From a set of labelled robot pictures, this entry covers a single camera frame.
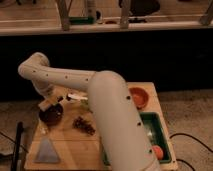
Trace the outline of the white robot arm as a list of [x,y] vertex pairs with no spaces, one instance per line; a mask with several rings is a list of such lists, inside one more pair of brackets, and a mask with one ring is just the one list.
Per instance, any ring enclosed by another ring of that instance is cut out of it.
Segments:
[[50,94],[52,85],[87,93],[112,171],[162,171],[122,76],[113,71],[52,68],[39,52],[22,62],[18,73],[42,96]]

